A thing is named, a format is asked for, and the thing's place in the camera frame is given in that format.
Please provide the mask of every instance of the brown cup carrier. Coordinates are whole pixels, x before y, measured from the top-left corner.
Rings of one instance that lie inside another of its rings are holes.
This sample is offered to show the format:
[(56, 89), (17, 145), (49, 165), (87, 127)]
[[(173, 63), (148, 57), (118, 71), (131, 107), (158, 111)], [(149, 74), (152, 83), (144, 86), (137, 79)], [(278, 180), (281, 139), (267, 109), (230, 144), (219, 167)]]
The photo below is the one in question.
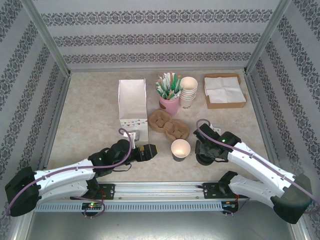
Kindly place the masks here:
[(186, 140), (190, 134), (190, 128), (187, 124), (179, 120), (173, 120), (169, 113), (160, 109), (151, 114), (148, 123), (152, 130), (164, 133), (171, 142), (177, 139)]

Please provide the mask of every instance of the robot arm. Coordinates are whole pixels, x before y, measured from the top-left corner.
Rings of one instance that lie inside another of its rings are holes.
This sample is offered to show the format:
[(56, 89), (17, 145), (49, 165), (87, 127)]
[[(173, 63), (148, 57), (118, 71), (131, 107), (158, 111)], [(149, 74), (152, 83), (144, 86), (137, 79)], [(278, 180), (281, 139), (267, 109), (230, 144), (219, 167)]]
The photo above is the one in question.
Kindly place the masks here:
[[(311, 204), (312, 199), (271, 169), (277, 170), (287, 179), (290, 179), (311, 193), (311, 183), (307, 176), (304, 174), (296, 176), (273, 165), (252, 151), (244, 142), (241, 142), (240, 138), (230, 132), (219, 135), (206, 123), (199, 129), (218, 142), (251, 154), (251, 156), (248, 156), (240, 151), (214, 143), (203, 136), (199, 130), (196, 130), (194, 135), (198, 138), (198, 141), (195, 153), (196, 159), (200, 164), (208, 166), (216, 161), (216, 158), (222, 159), (219, 162), (230, 161), (246, 169), (261, 181), (253, 181), (238, 175), (236, 172), (229, 171), (219, 181), (221, 192), (227, 196), (230, 193), (244, 195), (262, 202), (273, 208), (275, 213), (286, 222), (291, 224), (297, 223)], [(264, 164), (254, 159), (253, 156), (258, 157)]]
[[(129, 141), (119, 140), (111, 148), (104, 148), (88, 158), (52, 170), (33, 171), (31, 167), (21, 169), (14, 178), (5, 186), (5, 192), (10, 203), (13, 198), (28, 184), (56, 172), (51, 177), (45, 177), (37, 184), (27, 188), (13, 203), (10, 209), (12, 217), (21, 216), (33, 210), (44, 202), (79, 196), (94, 199), (100, 190), (96, 178), (112, 173), (115, 167), (95, 168), (97, 166), (110, 166), (121, 162), (130, 149)], [(122, 165), (132, 162), (145, 162), (157, 154), (155, 145), (146, 144), (131, 149), (131, 153)]]

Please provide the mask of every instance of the stack of paper cups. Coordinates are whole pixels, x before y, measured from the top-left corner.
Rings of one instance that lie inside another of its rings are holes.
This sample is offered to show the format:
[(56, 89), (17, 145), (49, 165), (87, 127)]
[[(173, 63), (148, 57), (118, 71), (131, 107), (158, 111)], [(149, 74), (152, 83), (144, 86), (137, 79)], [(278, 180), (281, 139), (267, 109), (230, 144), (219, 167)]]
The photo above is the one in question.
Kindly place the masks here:
[(198, 81), (193, 77), (186, 76), (181, 79), (180, 87), (182, 88), (180, 105), (184, 109), (188, 109), (196, 97)]

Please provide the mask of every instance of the patterned wallpaper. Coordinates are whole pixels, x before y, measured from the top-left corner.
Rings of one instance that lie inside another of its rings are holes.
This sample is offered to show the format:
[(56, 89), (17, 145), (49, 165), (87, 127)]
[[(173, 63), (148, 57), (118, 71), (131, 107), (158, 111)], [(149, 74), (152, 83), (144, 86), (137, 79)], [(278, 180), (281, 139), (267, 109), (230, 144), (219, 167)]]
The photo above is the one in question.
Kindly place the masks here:
[(35, 0), (72, 70), (244, 67), (279, 0)]
[[(307, 175), (318, 198), (319, 19), (320, 0), (293, 0), (251, 73), (279, 165)], [(320, 213), (305, 219), (311, 239), (320, 239)]]
[(19, 0), (0, 0), (0, 240), (12, 219), (5, 185), (21, 168), (39, 167), (64, 83)]

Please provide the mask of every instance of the paper bag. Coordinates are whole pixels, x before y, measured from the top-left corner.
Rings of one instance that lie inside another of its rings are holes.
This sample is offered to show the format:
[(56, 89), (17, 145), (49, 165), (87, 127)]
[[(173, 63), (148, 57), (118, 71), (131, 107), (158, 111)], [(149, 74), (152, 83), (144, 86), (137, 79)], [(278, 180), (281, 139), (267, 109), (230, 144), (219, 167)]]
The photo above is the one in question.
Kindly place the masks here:
[(121, 127), (139, 131), (136, 146), (148, 144), (146, 80), (119, 80), (118, 104)]

